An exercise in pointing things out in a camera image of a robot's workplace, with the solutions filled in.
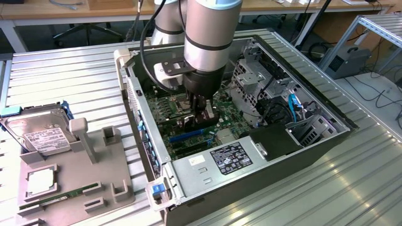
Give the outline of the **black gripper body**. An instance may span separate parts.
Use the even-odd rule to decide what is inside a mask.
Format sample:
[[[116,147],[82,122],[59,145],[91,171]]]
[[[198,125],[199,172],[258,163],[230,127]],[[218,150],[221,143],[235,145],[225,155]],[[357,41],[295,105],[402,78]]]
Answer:
[[[207,72],[196,70],[183,75],[183,85],[186,90],[204,98],[212,98],[212,95],[221,88],[225,74],[225,67]]]

